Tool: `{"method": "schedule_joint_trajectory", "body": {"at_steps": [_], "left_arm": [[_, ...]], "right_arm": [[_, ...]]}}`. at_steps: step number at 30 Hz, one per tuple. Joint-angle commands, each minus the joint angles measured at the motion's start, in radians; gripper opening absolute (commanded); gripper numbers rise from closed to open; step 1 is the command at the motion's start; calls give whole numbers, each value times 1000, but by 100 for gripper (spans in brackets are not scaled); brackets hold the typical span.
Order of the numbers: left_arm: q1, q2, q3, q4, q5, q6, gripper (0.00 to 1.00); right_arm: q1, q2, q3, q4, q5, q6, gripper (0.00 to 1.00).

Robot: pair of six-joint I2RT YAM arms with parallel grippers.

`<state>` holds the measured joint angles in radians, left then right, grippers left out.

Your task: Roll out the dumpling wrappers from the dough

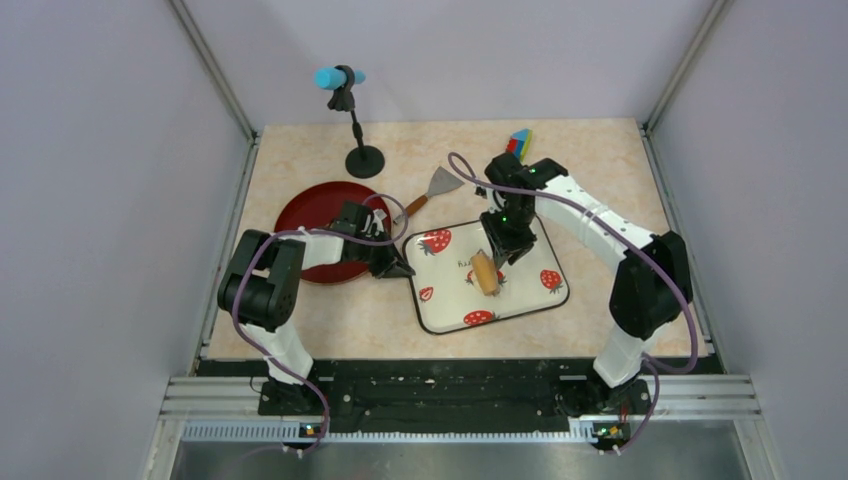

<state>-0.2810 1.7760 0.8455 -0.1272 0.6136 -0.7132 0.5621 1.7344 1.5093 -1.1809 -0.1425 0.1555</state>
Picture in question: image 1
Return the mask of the white dough lump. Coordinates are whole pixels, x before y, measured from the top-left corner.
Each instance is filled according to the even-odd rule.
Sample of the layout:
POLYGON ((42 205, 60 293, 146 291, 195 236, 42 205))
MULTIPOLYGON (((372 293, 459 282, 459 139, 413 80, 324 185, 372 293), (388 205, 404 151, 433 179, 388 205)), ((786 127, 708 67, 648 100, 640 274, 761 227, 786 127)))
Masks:
MULTIPOLYGON (((478 278, 477 278, 476 274, 474 273, 474 270, 468 271, 466 278, 465 278, 465 283, 470 285, 470 286, 473 286, 478 291, 481 290, 481 288, 479 286, 478 278)), ((506 283, 507 283, 506 275, 501 270, 498 270, 497 271, 498 288, 502 288, 506 283)))

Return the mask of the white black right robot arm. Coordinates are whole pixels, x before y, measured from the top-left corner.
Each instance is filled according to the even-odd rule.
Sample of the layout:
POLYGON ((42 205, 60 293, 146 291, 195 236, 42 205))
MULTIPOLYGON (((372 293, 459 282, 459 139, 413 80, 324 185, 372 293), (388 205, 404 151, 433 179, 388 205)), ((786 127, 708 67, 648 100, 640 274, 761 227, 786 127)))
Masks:
POLYGON ((586 385, 589 404, 612 412, 627 397, 626 385, 658 330, 690 317, 690 265, 685 241, 653 233, 594 198, 567 169, 546 158, 522 164, 501 154, 485 169, 489 208, 480 216, 496 266, 514 265, 535 246, 531 223, 543 218, 570 231, 612 271, 609 312, 614 326, 594 359, 586 385))

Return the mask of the white strawberry print tray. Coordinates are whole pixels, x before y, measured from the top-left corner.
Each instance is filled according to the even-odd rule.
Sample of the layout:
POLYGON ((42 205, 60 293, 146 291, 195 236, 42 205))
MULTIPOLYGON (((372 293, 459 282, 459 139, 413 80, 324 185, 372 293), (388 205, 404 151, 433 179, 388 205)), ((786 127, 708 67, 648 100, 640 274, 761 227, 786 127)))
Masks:
POLYGON ((479 221, 407 237, 403 254, 414 270, 410 288, 422 329, 448 334, 564 305, 570 287, 551 241, 540 220, 530 228, 530 252, 500 267, 479 221))

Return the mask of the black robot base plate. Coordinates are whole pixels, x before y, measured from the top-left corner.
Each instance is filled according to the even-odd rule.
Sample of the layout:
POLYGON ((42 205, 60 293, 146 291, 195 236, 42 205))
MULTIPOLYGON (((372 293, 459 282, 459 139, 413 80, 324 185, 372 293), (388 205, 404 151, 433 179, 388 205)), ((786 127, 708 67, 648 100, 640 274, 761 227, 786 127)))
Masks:
POLYGON ((589 358, 318 360, 317 387, 252 386, 261 416, 330 415, 332 433, 565 432, 588 399, 589 358))

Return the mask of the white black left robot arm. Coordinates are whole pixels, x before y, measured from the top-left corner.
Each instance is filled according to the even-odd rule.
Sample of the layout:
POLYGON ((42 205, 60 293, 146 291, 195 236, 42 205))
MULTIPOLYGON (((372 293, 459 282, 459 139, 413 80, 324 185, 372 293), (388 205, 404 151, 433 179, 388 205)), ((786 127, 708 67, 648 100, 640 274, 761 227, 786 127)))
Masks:
POLYGON ((217 304, 230 314, 242 340, 260 352, 269 379, 283 386, 283 401, 297 413, 319 404, 320 386, 308 378, 314 365, 291 317, 302 272, 318 266, 362 263, 376 279, 411 278, 385 229, 386 215, 347 201, 324 228, 243 232, 221 279, 217 304))

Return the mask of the wooden dough roller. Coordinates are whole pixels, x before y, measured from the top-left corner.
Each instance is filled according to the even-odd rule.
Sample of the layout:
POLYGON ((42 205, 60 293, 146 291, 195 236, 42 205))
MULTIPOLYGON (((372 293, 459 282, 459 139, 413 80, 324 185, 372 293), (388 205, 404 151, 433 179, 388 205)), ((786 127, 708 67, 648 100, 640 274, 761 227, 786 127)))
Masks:
POLYGON ((495 269, 491 257, 480 250, 470 258, 470 265, 471 270, 474 270, 478 278, 481 288, 479 292, 486 297, 498 296, 505 285, 502 288, 498 288, 498 270, 495 269))

